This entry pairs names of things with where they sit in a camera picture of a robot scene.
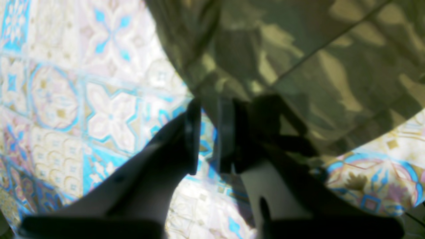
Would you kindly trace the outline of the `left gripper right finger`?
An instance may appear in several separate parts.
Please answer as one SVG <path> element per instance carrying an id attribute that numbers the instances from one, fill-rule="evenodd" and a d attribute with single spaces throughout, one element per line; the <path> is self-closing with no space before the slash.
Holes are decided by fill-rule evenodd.
<path id="1" fill-rule="evenodd" d="M 217 100 L 217 172 L 238 175 L 245 186 L 258 239 L 401 239 L 391 217 L 343 201 L 289 152 L 318 156 L 307 127 L 278 96 L 253 102 Z"/>

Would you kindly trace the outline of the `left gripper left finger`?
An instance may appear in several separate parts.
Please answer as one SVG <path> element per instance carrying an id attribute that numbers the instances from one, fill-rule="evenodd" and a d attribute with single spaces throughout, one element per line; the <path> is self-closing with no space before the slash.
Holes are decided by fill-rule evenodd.
<path id="1" fill-rule="evenodd" d="M 146 147 L 103 183 L 54 213 L 27 216 L 20 239 L 162 239 L 172 195 L 195 175 L 201 104 L 168 122 Z"/>

